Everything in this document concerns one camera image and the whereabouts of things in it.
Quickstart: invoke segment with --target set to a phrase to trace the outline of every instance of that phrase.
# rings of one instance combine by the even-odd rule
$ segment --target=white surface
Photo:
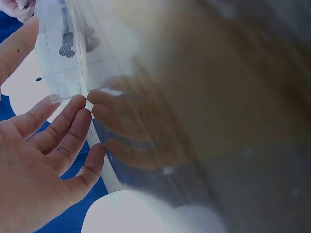
[[[1,87],[2,94],[9,96],[10,104],[15,115],[24,114],[43,98],[50,94],[42,77],[38,57],[33,50]],[[62,107],[48,119],[51,123],[60,114]]]
[[[226,233],[220,218],[202,206],[172,209],[136,191],[119,191],[98,199],[88,210],[82,233]]]

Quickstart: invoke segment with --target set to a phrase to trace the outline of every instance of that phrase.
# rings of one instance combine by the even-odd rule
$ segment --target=finger
[[[142,101],[118,101],[113,106],[96,104],[94,117],[110,131],[134,140],[153,141],[172,124],[169,111]]]
[[[55,112],[60,103],[52,103],[51,96],[45,97],[25,114],[15,116],[9,121],[18,129],[20,135],[27,139],[34,135],[44,122]]]
[[[29,0],[15,0],[16,4],[18,5],[18,8],[20,10],[23,10],[26,5],[28,5]]]
[[[104,146],[94,145],[79,173],[75,177],[65,180],[70,190],[68,196],[70,206],[82,200],[96,184],[103,169],[104,155]]]
[[[38,18],[31,17],[0,45],[0,86],[33,50],[38,29]]]
[[[178,152],[171,145],[154,145],[148,149],[133,147],[117,139],[109,139],[105,147],[117,159],[128,166],[142,169],[161,169],[193,160],[191,154]]]
[[[52,124],[45,131],[29,138],[28,142],[38,148],[43,154],[54,151],[59,147],[70,130],[78,111],[83,109],[85,105],[86,99],[83,96],[73,97]]]
[[[27,11],[24,12],[24,14],[20,17],[17,17],[17,19],[21,22],[24,23],[26,22],[35,12],[35,6],[29,6]]]
[[[79,154],[86,141],[91,120],[91,112],[88,109],[79,110],[63,143],[56,151],[47,154],[51,166],[59,176],[71,167]]]
[[[103,82],[103,87],[121,91],[135,96],[149,96],[152,93],[152,86],[139,76],[114,76]]]

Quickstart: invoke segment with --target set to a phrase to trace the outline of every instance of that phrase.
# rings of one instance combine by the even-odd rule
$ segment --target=skin
[[[0,45],[0,86],[34,48],[38,26],[38,19],[32,17]],[[95,185],[104,162],[101,144],[91,148],[75,177],[60,178],[86,140],[91,112],[85,104],[84,97],[74,97],[38,134],[59,106],[50,97],[24,115],[0,122],[0,232],[34,232],[78,203]]]
[[[35,10],[36,0],[0,0],[0,10],[20,22],[26,22]]]

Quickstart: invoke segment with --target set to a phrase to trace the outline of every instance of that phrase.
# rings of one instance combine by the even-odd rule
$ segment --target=clear plastic sheet
[[[82,71],[76,84],[88,93],[93,133],[121,183],[164,201],[170,215],[185,209],[176,221],[192,226],[188,232],[311,230],[309,1],[68,0],[67,7],[72,67]],[[57,80],[65,63],[50,58],[54,73],[49,62],[42,66]]]

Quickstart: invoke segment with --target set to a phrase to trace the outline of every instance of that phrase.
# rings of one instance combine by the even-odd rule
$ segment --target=fingertip
[[[92,148],[93,148],[93,150],[96,150],[98,152],[103,152],[103,153],[105,153],[105,150],[106,150],[105,146],[101,143],[97,143],[97,144],[93,145]]]
[[[38,28],[39,30],[39,24],[40,24],[40,21],[39,21],[39,18],[37,16],[31,16],[25,23],[24,23],[24,26],[26,27],[34,27],[34,28]]]
[[[100,143],[95,144],[90,150],[85,165],[93,167],[96,172],[100,173],[104,165],[104,158],[105,146]]]

